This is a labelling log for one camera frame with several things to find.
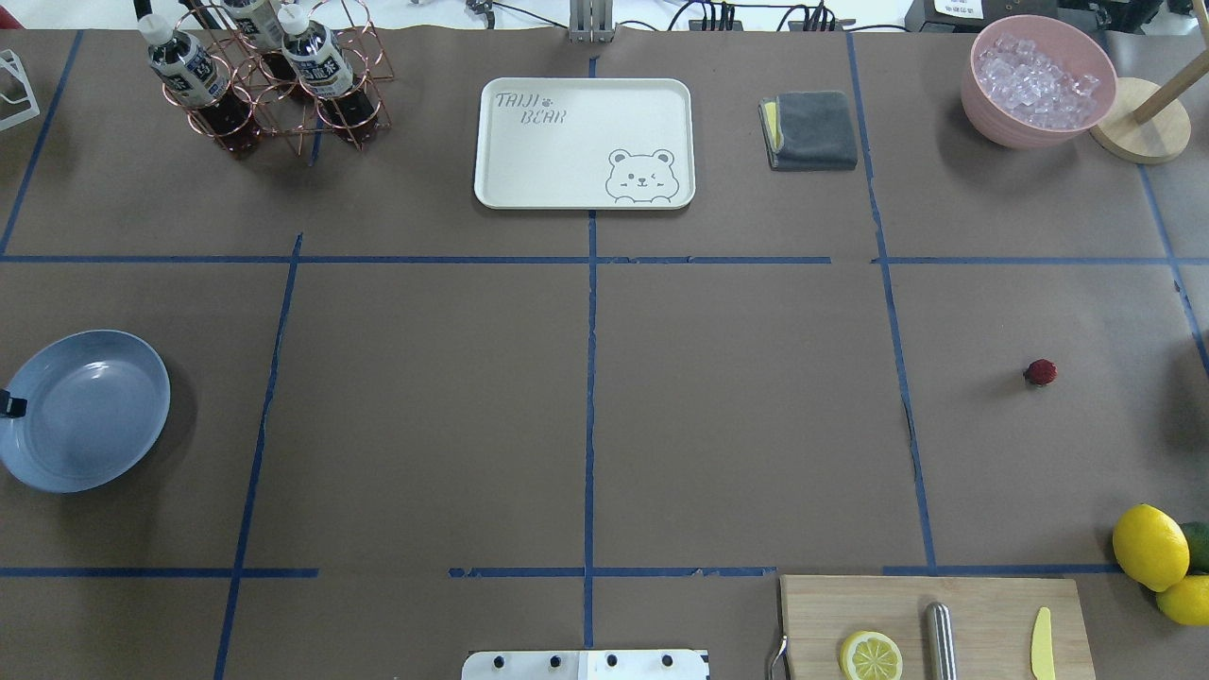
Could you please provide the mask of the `tea bottle far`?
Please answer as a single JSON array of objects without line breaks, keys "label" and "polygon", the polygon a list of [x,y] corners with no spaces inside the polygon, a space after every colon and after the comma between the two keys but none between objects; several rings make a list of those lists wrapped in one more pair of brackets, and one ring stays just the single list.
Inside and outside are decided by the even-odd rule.
[{"label": "tea bottle far", "polygon": [[264,64],[264,69],[279,81],[297,80],[289,60],[280,52],[284,44],[284,30],[278,22],[277,1],[220,1],[230,21],[235,22],[247,46],[249,46]]}]

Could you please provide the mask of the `blue plate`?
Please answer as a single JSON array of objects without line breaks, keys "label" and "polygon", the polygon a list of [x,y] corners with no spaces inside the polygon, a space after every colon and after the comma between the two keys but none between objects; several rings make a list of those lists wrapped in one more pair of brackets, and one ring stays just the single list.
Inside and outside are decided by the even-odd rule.
[{"label": "blue plate", "polygon": [[129,332],[79,332],[39,351],[2,387],[27,398],[2,417],[2,466],[46,492],[81,492],[151,451],[170,409],[164,361]]}]

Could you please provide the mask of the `red strawberry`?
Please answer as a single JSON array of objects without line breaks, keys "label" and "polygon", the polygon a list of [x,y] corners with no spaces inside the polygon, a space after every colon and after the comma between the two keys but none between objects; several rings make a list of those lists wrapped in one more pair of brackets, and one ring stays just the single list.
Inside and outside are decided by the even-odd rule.
[{"label": "red strawberry", "polygon": [[1032,387],[1045,387],[1054,384],[1058,376],[1057,365],[1052,361],[1032,361],[1022,373],[1025,384]]}]

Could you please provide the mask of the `steel muddler rod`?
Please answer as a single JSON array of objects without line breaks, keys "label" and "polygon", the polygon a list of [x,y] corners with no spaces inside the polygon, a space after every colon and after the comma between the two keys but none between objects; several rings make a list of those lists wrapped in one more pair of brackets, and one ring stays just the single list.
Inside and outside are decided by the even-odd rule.
[{"label": "steel muddler rod", "polygon": [[929,633],[929,659],[932,679],[959,679],[956,668],[953,613],[945,603],[929,603],[925,607]]}]

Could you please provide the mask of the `yellow plastic knife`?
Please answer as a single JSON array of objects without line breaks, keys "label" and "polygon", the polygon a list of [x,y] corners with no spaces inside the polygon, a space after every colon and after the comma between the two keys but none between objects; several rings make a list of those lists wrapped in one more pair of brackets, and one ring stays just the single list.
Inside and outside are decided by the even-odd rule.
[{"label": "yellow plastic knife", "polygon": [[1030,634],[1030,672],[1032,674],[1032,679],[1055,679],[1052,611],[1049,611],[1048,606],[1040,606],[1035,617],[1032,617],[1032,628]]}]

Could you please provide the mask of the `tea bottle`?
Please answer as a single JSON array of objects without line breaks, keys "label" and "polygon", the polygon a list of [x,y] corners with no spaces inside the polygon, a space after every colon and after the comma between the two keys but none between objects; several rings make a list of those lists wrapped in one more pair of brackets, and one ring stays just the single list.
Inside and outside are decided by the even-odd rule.
[{"label": "tea bottle", "polygon": [[278,22],[277,1],[220,1],[230,21],[235,22],[247,46],[249,46],[264,64],[264,69],[279,81],[297,80],[289,60],[280,52],[284,44],[284,30]]},{"label": "tea bottle", "polygon": [[297,4],[280,5],[277,18],[284,34],[283,54],[299,82],[318,100],[328,128],[349,144],[372,142],[378,129],[376,106],[332,30]]},{"label": "tea bottle", "polygon": [[147,68],[170,98],[181,104],[216,143],[241,159],[259,142],[259,123],[245,99],[199,39],[178,30],[164,17],[147,13],[137,22],[146,42]]}]

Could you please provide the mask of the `pink bowl of ice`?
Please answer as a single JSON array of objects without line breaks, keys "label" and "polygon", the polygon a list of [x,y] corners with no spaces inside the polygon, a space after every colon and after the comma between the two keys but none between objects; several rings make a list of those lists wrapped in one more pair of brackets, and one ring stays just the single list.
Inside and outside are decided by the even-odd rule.
[{"label": "pink bowl of ice", "polygon": [[966,117],[989,142],[1041,149],[1104,120],[1115,67],[1092,36],[1058,19],[1016,15],[974,39],[962,75]]}]

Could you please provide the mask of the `yellow lemon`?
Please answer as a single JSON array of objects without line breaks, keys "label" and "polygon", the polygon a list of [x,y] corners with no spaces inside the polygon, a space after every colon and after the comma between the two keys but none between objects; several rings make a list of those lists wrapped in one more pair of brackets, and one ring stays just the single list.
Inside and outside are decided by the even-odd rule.
[{"label": "yellow lemon", "polygon": [[1118,566],[1153,593],[1170,589],[1188,574],[1190,546],[1182,528],[1153,506],[1128,508],[1115,521],[1111,542]]},{"label": "yellow lemon", "polygon": [[1208,575],[1187,575],[1178,584],[1155,594],[1155,603],[1167,620],[1186,627],[1207,627]]}]

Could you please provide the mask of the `tea bottle middle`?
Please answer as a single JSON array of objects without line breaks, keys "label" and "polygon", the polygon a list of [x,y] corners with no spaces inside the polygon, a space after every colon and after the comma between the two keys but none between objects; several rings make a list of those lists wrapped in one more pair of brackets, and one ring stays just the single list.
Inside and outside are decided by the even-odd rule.
[{"label": "tea bottle middle", "polygon": [[376,106],[332,30],[297,4],[280,5],[277,18],[284,34],[283,54],[299,82],[318,100],[328,128],[349,144],[372,142],[378,129]]}]

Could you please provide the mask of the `grey folded cloth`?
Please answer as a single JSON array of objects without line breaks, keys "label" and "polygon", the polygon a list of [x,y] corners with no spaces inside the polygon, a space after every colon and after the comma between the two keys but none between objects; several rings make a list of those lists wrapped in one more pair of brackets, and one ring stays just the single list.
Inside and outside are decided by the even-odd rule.
[{"label": "grey folded cloth", "polygon": [[852,171],[858,146],[851,108],[838,91],[782,92],[758,104],[767,159],[782,172]]}]

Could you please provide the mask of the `cream bear tray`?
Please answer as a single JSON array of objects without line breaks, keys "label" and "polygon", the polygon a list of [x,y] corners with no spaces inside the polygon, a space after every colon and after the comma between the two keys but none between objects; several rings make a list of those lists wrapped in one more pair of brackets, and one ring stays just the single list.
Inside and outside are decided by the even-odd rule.
[{"label": "cream bear tray", "polygon": [[696,194],[690,90],[673,77],[496,77],[472,189],[491,211],[682,211]]}]

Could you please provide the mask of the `tea bottle near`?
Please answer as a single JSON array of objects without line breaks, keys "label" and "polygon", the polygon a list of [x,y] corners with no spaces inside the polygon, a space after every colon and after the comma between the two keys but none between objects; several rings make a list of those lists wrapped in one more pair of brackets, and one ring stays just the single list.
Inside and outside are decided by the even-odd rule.
[{"label": "tea bottle near", "polygon": [[259,142],[259,123],[245,99],[199,39],[178,30],[164,17],[147,13],[137,22],[146,42],[147,68],[170,98],[181,104],[216,143],[241,159]]}]

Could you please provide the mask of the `lemon half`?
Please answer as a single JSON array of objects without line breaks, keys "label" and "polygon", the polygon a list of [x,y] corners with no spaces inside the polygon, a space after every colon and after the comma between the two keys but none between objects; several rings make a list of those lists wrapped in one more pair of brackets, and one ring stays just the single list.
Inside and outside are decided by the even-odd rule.
[{"label": "lemon half", "polygon": [[837,664],[845,679],[902,679],[904,658],[893,638],[860,630],[841,644]]}]

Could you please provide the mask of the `aluminium frame post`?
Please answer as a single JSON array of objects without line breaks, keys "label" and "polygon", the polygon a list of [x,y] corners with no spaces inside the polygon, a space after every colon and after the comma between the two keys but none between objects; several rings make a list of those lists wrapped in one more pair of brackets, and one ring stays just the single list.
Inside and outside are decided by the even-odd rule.
[{"label": "aluminium frame post", "polygon": [[569,0],[569,42],[612,44],[617,39],[613,0]]}]

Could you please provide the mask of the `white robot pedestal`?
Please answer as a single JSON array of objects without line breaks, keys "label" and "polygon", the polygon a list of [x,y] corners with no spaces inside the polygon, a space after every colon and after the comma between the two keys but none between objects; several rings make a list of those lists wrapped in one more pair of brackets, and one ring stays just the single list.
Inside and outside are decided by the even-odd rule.
[{"label": "white robot pedestal", "polygon": [[707,651],[692,649],[480,651],[462,679],[708,679]]}]

